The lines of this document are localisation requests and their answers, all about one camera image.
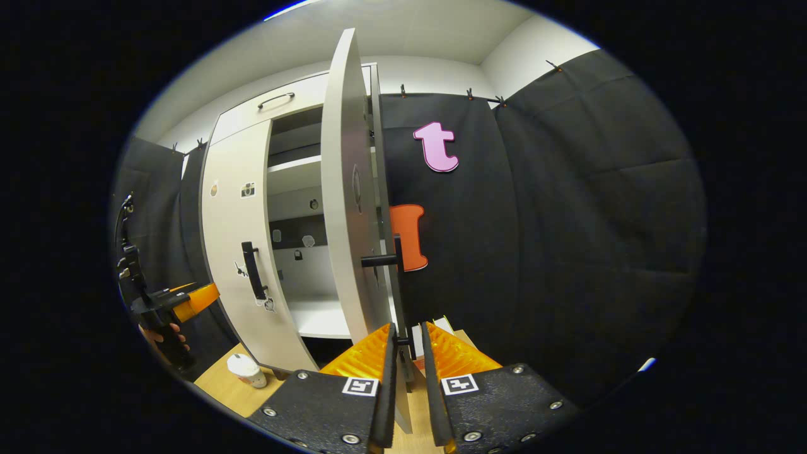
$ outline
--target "clip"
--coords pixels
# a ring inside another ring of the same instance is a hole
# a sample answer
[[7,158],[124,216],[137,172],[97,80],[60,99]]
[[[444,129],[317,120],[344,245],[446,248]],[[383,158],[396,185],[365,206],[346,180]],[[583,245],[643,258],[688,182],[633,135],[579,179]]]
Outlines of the clip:
[[563,69],[560,69],[559,67],[557,67],[557,66],[555,65],[555,63],[552,63],[552,62],[551,62],[551,61],[549,61],[549,60],[544,60],[544,61],[545,61],[545,62],[547,62],[547,63],[549,63],[550,65],[552,65],[552,67],[553,67],[553,68],[555,68],[555,69],[557,69],[557,70],[558,70],[558,72],[563,71]]

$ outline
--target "orange gripper pad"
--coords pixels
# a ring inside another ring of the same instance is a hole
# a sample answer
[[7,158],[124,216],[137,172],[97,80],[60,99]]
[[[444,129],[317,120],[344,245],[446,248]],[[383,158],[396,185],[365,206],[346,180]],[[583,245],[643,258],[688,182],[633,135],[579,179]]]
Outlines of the orange gripper pad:
[[204,309],[207,308],[210,304],[213,303],[220,295],[219,289],[215,286],[215,284],[211,283],[205,285],[204,287],[197,288],[193,292],[189,292],[188,296],[190,297],[189,301],[185,301],[184,303],[178,305],[174,308],[174,314],[176,314],[177,318],[179,318],[180,322],[187,322]]
[[382,381],[389,333],[390,324],[387,323],[345,350],[327,366],[320,369],[320,372],[338,376],[376,378],[379,382]]
[[429,328],[429,338],[432,341],[434,367],[437,370],[438,380],[502,367],[481,351],[433,323],[426,322],[426,326]]
[[418,224],[425,210],[420,205],[397,205],[390,207],[392,233],[401,236],[403,270],[416,271],[426,268],[429,260],[420,253]]

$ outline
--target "drawer handle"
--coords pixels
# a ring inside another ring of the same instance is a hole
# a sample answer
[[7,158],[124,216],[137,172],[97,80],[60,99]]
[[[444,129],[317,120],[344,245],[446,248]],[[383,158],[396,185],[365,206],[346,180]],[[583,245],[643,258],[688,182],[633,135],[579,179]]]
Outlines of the drawer handle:
[[269,286],[266,286],[261,282],[261,277],[257,273],[257,264],[255,263],[255,253],[257,252],[257,247],[253,247],[252,242],[242,242],[241,250],[244,252],[247,276],[249,277],[249,284],[253,288],[255,299],[265,301],[266,290],[269,290]]
[[262,102],[262,103],[258,104],[258,105],[257,105],[257,108],[262,109],[264,104],[268,103],[269,101],[271,101],[271,100],[273,100],[273,99],[282,98],[283,96],[288,96],[289,98],[294,98],[294,97],[295,97],[295,94],[294,94],[293,92],[291,92],[291,93],[284,93],[284,94],[282,94],[282,95],[277,95],[277,96],[275,96],[274,98],[269,98],[269,99],[267,99],[266,101],[264,101],[264,102]]

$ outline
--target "wooden table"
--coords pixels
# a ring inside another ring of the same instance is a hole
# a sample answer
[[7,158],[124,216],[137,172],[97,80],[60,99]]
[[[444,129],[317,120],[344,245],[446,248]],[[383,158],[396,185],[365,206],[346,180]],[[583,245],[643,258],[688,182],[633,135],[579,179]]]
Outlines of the wooden table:
[[[465,343],[473,346],[474,343],[468,338],[463,330],[456,330],[454,334]],[[234,353],[249,355],[244,346],[240,343],[233,347],[226,355],[216,361],[205,371],[194,385],[203,392],[227,406],[240,416],[247,418],[263,402],[268,399],[277,388],[280,388],[282,381],[274,377],[268,368],[261,368],[266,374],[266,387],[258,389],[238,380],[235,375],[227,369],[227,358]],[[434,446],[432,438],[432,426],[429,421],[429,401],[426,394],[426,379],[417,370],[413,375],[412,392],[408,394],[409,415],[412,418],[412,433],[405,434],[398,424],[395,424],[395,433],[392,439],[392,448],[385,452],[389,454],[409,454],[423,452],[426,454],[441,454],[443,448]]]

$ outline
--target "paper cup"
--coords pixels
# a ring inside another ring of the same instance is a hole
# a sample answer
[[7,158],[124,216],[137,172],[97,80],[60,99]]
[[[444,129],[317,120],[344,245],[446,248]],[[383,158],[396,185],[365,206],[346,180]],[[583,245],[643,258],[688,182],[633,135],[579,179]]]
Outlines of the paper cup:
[[266,386],[266,375],[255,364],[255,361],[247,355],[236,353],[230,356],[227,358],[227,368],[238,377],[238,380],[247,385],[252,385],[255,388]]

